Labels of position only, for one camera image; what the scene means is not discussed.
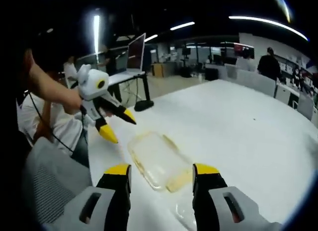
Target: person's hand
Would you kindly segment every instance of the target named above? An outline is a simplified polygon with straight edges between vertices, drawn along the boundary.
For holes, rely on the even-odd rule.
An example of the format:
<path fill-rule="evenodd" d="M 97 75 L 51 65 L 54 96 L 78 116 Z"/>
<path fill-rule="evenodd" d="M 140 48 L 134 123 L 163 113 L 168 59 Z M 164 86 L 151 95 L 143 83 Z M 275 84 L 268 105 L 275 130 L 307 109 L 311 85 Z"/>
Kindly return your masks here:
<path fill-rule="evenodd" d="M 67 91 L 68 92 L 65 93 L 64 101 L 62 104 L 68 108 L 79 110 L 82 99 L 80 98 L 78 90 L 75 88 L 68 89 Z"/>
<path fill-rule="evenodd" d="M 113 116 L 113 114 L 111 112 L 104 110 L 102 108 L 99 109 L 99 112 L 101 113 L 101 115 L 103 117 L 110 117 L 111 118 Z"/>
<path fill-rule="evenodd" d="M 108 112 L 108 111 L 105 111 L 105 114 L 107 117 L 110 117 L 110 118 L 113 116 L 113 114 L 111 112 Z"/>

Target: monitor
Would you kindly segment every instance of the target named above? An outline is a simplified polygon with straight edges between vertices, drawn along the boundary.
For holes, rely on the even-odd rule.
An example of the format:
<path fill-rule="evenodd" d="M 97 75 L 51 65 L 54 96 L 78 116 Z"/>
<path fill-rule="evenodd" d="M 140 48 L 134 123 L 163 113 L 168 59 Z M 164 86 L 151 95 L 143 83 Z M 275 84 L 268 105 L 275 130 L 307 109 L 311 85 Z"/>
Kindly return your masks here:
<path fill-rule="evenodd" d="M 182 48 L 182 55 L 183 56 L 191 55 L 191 48 Z"/>
<path fill-rule="evenodd" d="M 146 34 L 142 34 L 128 45 L 127 69 L 142 70 Z"/>

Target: laptop screen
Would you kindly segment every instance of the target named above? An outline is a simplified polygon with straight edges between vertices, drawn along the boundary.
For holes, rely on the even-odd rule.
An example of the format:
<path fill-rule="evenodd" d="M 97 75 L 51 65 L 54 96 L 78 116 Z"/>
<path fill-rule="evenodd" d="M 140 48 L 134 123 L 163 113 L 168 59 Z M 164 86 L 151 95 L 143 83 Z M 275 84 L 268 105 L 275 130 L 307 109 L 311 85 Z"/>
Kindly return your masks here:
<path fill-rule="evenodd" d="M 137 37 L 133 42 L 128 46 L 128 59 L 127 59 L 127 68 L 128 69 L 142 69 L 143 66 L 143 55 L 144 55 L 144 46 L 145 46 L 145 36 L 143 35 Z"/>

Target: yellow tip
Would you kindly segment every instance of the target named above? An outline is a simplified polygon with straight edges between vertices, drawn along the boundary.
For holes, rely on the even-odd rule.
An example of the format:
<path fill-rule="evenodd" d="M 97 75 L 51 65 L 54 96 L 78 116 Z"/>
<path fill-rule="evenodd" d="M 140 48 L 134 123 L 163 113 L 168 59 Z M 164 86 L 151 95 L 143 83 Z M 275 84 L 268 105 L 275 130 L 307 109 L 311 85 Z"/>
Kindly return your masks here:
<path fill-rule="evenodd" d="M 106 170 L 104 174 L 126 175 L 129 164 L 119 164 Z"/>
<path fill-rule="evenodd" d="M 197 167 L 197 174 L 216 174 L 220 173 L 215 167 L 209 166 L 209 165 L 204 165 L 204 164 L 199 164 L 195 163 L 194 164 Z"/>
<path fill-rule="evenodd" d="M 126 114 L 128 117 L 130 117 L 136 123 L 136 119 L 130 110 L 126 109 L 124 114 Z"/>
<path fill-rule="evenodd" d="M 114 134 L 113 130 L 108 124 L 100 127 L 99 134 L 106 140 L 111 141 L 112 143 L 118 143 L 116 135 Z"/>

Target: desk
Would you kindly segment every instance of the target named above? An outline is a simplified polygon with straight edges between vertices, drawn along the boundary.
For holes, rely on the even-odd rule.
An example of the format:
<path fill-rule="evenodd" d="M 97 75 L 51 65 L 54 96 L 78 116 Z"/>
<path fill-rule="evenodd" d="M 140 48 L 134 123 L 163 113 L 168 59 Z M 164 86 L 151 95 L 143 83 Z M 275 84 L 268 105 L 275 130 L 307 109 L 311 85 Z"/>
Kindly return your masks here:
<path fill-rule="evenodd" d="M 136 79 L 136 78 L 143 79 L 146 100 L 150 100 L 147 74 L 144 71 L 140 71 L 140 72 L 124 71 L 124 72 L 120 72 L 115 75 L 112 75 L 109 77 L 109 86 L 118 84 L 118 83 L 123 83 L 123 82 Z"/>
<path fill-rule="evenodd" d="M 123 160 L 132 165 L 127 230 L 186 230 L 127 151 L 133 137 L 149 130 L 169 136 L 193 161 L 217 167 L 226 183 L 253 199 L 269 221 L 284 223 L 291 216 L 315 171 L 311 154 L 317 152 L 318 130 L 308 119 L 274 98 L 223 80 L 154 100 L 148 110 L 131 110 L 137 125 L 107 118 L 118 145 L 105 141 L 95 128 L 88 130 L 94 185 L 108 167 Z"/>

